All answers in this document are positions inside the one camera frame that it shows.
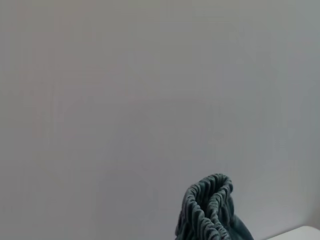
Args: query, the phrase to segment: gathered fabric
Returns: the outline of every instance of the gathered fabric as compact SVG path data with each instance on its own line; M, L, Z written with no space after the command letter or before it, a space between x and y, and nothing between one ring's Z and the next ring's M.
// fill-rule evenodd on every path
M175 240L254 240L234 214L233 184L213 174L190 186L183 198Z

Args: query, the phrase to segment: gray wall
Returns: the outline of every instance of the gray wall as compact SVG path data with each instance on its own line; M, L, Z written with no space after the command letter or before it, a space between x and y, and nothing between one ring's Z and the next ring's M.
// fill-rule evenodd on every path
M0 238L173 239L235 185L257 240L320 227L318 0L0 0Z

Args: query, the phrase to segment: ruched fabric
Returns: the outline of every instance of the ruched fabric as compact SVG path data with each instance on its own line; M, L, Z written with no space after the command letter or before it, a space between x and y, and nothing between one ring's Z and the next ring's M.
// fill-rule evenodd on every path
M183 198L175 240L253 240L234 214L229 177L213 174L190 186Z

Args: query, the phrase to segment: teal fabric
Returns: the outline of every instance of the teal fabric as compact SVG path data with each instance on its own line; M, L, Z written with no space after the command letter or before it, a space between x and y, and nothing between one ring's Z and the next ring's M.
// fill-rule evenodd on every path
M186 191L175 240L253 240L244 223L234 214L229 177L214 174Z

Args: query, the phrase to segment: white wall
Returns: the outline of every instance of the white wall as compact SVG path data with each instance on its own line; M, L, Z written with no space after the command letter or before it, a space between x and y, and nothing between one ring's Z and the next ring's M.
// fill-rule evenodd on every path
M257 240L320 227L318 0L0 0L0 238L173 239L234 183Z

